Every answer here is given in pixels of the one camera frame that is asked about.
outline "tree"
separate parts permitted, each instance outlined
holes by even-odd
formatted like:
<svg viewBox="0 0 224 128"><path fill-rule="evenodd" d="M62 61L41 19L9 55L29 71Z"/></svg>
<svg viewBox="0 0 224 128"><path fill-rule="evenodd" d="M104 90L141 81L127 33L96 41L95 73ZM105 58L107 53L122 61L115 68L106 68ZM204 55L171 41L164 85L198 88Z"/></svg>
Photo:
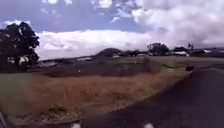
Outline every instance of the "tree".
<svg viewBox="0 0 224 128"><path fill-rule="evenodd" d="M113 55L121 53L117 48L106 48L96 54L96 57L113 57Z"/></svg>
<svg viewBox="0 0 224 128"><path fill-rule="evenodd" d="M185 47L175 47L173 49L174 52L188 52L188 49Z"/></svg>
<svg viewBox="0 0 224 128"><path fill-rule="evenodd" d="M188 49L189 49L189 51L193 52L194 51L194 45L189 43L188 44Z"/></svg>
<svg viewBox="0 0 224 128"><path fill-rule="evenodd" d="M25 22L7 25L0 29L0 57L12 62L17 70L35 65L39 59L35 48L39 46L39 37Z"/></svg>
<svg viewBox="0 0 224 128"><path fill-rule="evenodd" d="M148 51L153 55L165 55L169 52L169 48L165 44L153 43L147 46Z"/></svg>

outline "dry grass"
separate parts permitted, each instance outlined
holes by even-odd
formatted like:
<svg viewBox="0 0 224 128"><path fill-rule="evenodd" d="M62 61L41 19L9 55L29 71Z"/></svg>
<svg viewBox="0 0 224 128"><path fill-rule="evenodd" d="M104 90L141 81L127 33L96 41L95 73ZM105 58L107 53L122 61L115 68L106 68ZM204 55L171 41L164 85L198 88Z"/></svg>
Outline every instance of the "dry grass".
<svg viewBox="0 0 224 128"><path fill-rule="evenodd" d="M32 81L21 98L17 123L56 123L124 108L182 79L180 70L133 77L43 77Z"/></svg>

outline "grass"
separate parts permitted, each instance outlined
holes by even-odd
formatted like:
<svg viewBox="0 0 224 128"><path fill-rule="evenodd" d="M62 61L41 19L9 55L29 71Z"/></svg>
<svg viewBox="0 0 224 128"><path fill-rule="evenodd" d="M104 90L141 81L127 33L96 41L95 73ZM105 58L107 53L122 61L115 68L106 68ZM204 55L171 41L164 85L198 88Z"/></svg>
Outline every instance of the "grass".
<svg viewBox="0 0 224 128"><path fill-rule="evenodd" d="M133 77L39 77L19 99L22 113L17 124L56 123L115 111L172 86L186 75L181 70L162 70Z"/></svg>

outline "dark object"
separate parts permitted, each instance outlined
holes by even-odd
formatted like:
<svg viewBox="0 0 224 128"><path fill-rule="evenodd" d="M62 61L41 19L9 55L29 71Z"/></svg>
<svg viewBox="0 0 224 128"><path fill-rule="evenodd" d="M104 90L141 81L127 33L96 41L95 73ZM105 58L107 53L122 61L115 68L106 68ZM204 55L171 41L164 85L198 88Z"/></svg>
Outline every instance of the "dark object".
<svg viewBox="0 0 224 128"><path fill-rule="evenodd" d="M35 48L39 46L39 37L35 34L29 24L7 25L0 29L0 71L26 70L37 64L39 59Z"/></svg>
<svg viewBox="0 0 224 128"><path fill-rule="evenodd" d="M107 48L96 54L95 57L113 57L113 55L119 54L121 50L117 48Z"/></svg>
<svg viewBox="0 0 224 128"><path fill-rule="evenodd" d="M188 49L185 47L175 47L173 49L174 52L188 52Z"/></svg>
<svg viewBox="0 0 224 128"><path fill-rule="evenodd" d="M153 43L147 46L148 51L154 56L164 56L166 53L169 53L169 48L165 44Z"/></svg>
<svg viewBox="0 0 224 128"><path fill-rule="evenodd" d="M193 71L194 70L194 66L187 66L186 67L186 71Z"/></svg>

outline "sky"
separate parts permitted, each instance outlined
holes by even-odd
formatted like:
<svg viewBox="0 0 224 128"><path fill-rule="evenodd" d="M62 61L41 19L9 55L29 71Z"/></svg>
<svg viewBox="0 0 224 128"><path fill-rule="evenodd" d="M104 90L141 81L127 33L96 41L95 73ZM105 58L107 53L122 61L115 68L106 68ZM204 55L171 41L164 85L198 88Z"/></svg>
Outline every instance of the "sky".
<svg viewBox="0 0 224 128"><path fill-rule="evenodd" d="M40 59L95 54L108 47L224 46L223 0L0 0L0 27L26 21Z"/></svg>

